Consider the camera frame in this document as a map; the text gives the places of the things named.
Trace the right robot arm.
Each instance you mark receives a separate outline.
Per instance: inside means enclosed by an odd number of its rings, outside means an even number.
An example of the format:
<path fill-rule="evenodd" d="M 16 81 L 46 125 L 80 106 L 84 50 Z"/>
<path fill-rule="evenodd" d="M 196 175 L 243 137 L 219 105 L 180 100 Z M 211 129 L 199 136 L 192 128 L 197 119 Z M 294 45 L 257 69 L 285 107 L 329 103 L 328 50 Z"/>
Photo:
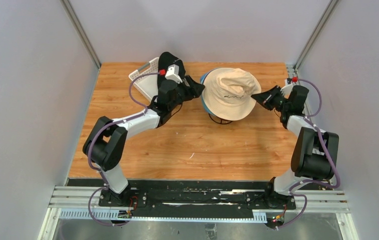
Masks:
<path fill-rule="evenodd" d="M 251 96 L 263 108 L 279 112 L 283 127 L 297 137 L 289 170 L 273 177 L 263 194 L 264 204 L 271 209 L 277 208 L 302 186 L 315 183 L 330 188 L 328 180 L 339 180 L 336 171 L 339 136 L 322 130 L 304 115 L 308 88 L 293 85 L 289 89 L 289 95 L 285 95 L 284 89 L 276 85 Z"/>

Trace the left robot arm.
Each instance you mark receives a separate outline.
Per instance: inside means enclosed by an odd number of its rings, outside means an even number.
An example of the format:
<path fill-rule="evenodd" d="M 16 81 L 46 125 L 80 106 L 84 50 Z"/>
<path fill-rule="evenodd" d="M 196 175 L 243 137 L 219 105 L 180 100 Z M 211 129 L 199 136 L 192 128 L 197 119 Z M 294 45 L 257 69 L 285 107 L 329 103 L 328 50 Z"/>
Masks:
<path fill-rule="evenodd" d="M 120 166 L 126 141 L 147 130 L 163 126 L 173 115 L 173 110 L 184 102 L 199 98 L 205 86 L 189 75 L 181 83 L 164 79 L 157 88 L 150 104 L 138 113 L 110 119 L 100 117 L 87 137 L 82 151 L 89 167 L 100 173 L 104 190 L 110 190 L 111 200 L 119 207 L 131 200 L 127 190 L 128 180 Z"/>

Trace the blue bucket hat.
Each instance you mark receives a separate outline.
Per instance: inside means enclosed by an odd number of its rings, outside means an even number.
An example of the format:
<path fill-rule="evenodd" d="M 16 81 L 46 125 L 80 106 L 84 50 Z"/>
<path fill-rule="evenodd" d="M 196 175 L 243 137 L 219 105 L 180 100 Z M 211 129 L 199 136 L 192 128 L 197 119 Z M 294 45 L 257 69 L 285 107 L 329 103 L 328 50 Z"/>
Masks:
<path fill-rule="evenodd" d="M 200 84 L 204 85 L 204 81 L 205 81 L 207 75 L 208 75 L 210 72 L 211 72 L 211 71 L 208 71 L 208 72 L 206 72 L 205 74 L 203 74 L 203 75 L 200 77 Z M 211 110 L 207 107 L 207 105 L 206 105 L 206 103 L 205 103 L 205 101 L 204 101 L 203 96 L 201 96 L 200 98 L 201 98 L 201 102 L 202 102 L 202 106 L 203 106 L 204 110 L 205 110 L 208 114 L 213 115 L 213 113 L 211 112 Z"/>

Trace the beige bucket hat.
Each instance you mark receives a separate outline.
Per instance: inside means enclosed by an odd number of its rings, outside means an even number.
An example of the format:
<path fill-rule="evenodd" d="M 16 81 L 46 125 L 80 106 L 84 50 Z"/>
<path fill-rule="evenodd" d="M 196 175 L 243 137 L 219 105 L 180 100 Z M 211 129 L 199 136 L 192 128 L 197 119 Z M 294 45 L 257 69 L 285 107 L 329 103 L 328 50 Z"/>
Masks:
<path fill-rule="evenodd" d="M 256 105 L 251 95 L 262 92 L 259 81 L 241 68 L 219 67 L 210 71 L 202 92 L 206 106 L 224 120 L 239 121 Z"/>

